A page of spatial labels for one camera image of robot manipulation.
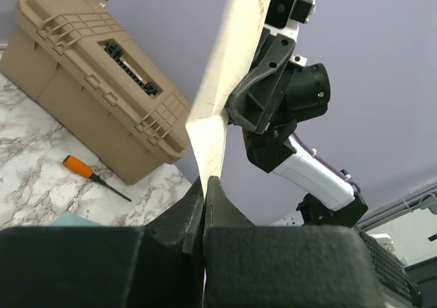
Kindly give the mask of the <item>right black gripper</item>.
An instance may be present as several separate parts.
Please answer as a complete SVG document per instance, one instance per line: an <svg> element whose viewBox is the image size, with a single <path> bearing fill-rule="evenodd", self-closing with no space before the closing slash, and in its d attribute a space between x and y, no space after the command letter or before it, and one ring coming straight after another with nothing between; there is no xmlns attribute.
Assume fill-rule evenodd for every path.
<svg viewBox="0 0 437 308"><path fill-rule="evenodd" d="M294 61L295 39L274 35L264 27L249 73L231 91L226 111L233 122L250 132L284 128L296 117L286 93L302 67Z"/></svg>

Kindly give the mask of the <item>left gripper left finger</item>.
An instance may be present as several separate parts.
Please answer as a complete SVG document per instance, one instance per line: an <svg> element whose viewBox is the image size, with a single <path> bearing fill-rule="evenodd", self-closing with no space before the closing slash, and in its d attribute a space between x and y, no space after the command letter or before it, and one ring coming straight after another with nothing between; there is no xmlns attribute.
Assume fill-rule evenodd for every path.
<svg viewBox="0 0 437 308"><path fill-rule="evenodd" d="M201 307L203 194L194 182L136 227L1 232L2 307Z"/></svg>

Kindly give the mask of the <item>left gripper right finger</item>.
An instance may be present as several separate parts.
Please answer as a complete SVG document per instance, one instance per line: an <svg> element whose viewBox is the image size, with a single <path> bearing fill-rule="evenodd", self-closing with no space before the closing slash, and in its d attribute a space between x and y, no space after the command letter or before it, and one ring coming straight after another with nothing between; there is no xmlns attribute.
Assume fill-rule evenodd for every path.
<svg viewBox="0 0 437 308"><path fill-rule="evenodd" d="M339 226L255 226L212 176L203 256L206 307L383 307L369 254Z"/></svg>

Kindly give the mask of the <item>cream letter paper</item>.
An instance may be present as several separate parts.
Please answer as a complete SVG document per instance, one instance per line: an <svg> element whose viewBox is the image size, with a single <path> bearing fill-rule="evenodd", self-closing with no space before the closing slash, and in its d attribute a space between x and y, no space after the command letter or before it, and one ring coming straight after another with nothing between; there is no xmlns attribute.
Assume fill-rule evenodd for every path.
<svg viewBox="0 0 437 308"><path fill-rule="evenodd" d="M186 121L202 190L221 176L228 114L225 103L249 71L270 0L227 0L216 44Z"/></svg>

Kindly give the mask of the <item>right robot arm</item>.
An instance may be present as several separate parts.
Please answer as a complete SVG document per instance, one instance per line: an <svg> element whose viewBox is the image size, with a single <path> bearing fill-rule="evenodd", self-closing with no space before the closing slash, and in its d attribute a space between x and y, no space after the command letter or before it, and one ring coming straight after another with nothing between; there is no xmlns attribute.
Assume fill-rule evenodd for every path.
<svg viewBox="0 0 437 308"><path fill-rule="evenodd" d="M327 112L331 91L324 65L306 66L293 54L295 45L293 39L264 28L249 72L225 108L230 122L242 129L248 160L307 192L291 221L354 227L368 210L358 184L296 134L298 123Z"/></svg>

